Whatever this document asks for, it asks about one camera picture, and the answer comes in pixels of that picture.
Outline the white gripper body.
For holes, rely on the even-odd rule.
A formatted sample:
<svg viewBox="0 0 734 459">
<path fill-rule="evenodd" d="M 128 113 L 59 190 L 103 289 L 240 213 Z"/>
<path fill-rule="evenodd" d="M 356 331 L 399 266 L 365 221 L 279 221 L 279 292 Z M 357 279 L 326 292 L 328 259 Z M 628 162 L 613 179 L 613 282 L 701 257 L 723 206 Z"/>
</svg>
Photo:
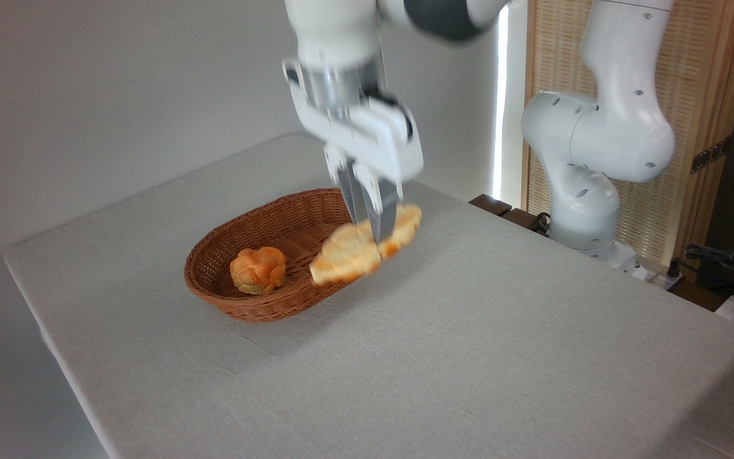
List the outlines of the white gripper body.
<svg viewBox="0 0 734 459">
<path fill-rule="evenodd" d="M 402 106 L 368 98 L 349 107 L 346 119 L 336 119 L 311 107 L 301 89 L 291 90 L 302 126 L 323 143 L 332 143 L 353 159 L 400 184 L 423 169 L 422 147 L 413 117 Z"/>
</svg>

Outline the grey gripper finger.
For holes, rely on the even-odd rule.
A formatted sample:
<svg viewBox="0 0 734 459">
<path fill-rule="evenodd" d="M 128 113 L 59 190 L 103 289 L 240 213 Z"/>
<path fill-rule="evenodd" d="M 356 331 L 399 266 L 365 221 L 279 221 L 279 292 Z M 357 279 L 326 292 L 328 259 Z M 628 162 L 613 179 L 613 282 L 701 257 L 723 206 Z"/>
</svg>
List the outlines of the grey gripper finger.
<svg viewBox="0 0 734 459">
<path fill-rule="evenodd" d="M 347 156 L 343 149 L 332 143 L 324 146 L 324 159 L 330 179 L 338 186 L 353 224 L 368 218 L 363 189 L 354 174 L 354 159 Z"/>
<path fill-rule="evenodd" d="M 367 166 L 353 163 L 353 200 L 355 222 L 369 221 L 376 243 L 382 243 L 395 230 L 398 186 Z"/>
</svg>

